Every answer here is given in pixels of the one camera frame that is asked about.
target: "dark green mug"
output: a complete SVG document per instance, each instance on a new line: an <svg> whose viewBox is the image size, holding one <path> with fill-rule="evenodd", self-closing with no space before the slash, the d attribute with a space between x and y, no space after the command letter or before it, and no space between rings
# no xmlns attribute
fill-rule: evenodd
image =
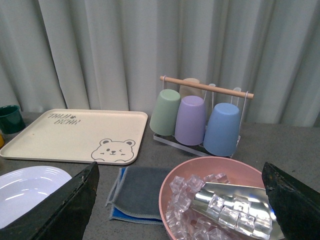
<svg viewBox="0 0 320 240"><path fill-rule="evenodd" d="M0 107L0 130L4 134L15 134L26 127L20 114L20 107L8 105Z"/></svg>

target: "beige tray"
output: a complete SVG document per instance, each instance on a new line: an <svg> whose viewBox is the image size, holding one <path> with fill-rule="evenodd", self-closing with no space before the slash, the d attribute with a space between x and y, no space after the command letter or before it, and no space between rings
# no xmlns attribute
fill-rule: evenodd
<svg viewBox="0 0 320 240"><path fill-rule="evenodd" d="M137 111L49 110L5 145L0 156L128 165L137 158L147 119Z"/></svg>

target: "gray countertop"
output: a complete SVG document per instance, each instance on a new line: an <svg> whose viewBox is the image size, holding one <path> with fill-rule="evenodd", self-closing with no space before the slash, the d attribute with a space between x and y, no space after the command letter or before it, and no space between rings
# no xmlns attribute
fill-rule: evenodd
<svg viewBox="0 0 320 240"><path fill-rule="evenodd" d="M22 113L27 125L41 113ZM133 166L171 167L199 156L153 140L147 122L139 153ZM16 134L3 135L7 143ZM309 187L320 192L320 128L293 127L282 124L243 123L241 139L233 159L262 171L265 162L271 162ZM87 164L53 161L9 160L0 157L0 175L31 166L54 166L72 177ZM165 227L108 220L110 206L106 199L121 166L99 165L100 179L97 196L84 240L167 240Z"/></svg>

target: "towel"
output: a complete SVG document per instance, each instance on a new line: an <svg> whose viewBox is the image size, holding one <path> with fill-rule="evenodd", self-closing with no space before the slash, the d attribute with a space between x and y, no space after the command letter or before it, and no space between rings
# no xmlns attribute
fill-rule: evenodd
<svg viewBox="0 0 320 240"><path fill-rule="evenodd" d="M110 220L162 225L160 188L172 168L128 166L120 168L106 200Z"/></svg>

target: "bear illustration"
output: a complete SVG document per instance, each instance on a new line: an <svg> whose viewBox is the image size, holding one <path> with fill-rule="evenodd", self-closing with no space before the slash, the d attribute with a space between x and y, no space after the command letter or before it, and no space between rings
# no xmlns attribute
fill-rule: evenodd
<svg viewBox="0 0 320 240"><path fill-rule="evenodd" d="M112 141L109 138L102 139L100 146L92 152L91 157L94 160L107 162L127 162L134 157L132 147L136 144L133 140Z"/></svg>

